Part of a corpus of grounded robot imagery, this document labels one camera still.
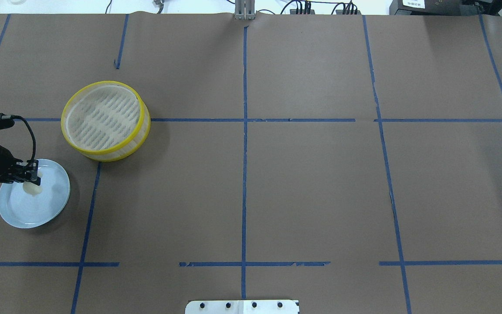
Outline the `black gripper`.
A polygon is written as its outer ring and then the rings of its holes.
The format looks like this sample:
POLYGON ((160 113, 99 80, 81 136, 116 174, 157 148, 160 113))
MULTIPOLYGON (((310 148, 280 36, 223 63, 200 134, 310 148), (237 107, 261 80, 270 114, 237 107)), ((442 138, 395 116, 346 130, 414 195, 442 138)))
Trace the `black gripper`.
POLYGON ((0 145, 0 183, 24 182, 40 186, 41 177, 38 173, 38 160, 28 160, 27 166, 21 159, 15 158, 10 151, 0 145))

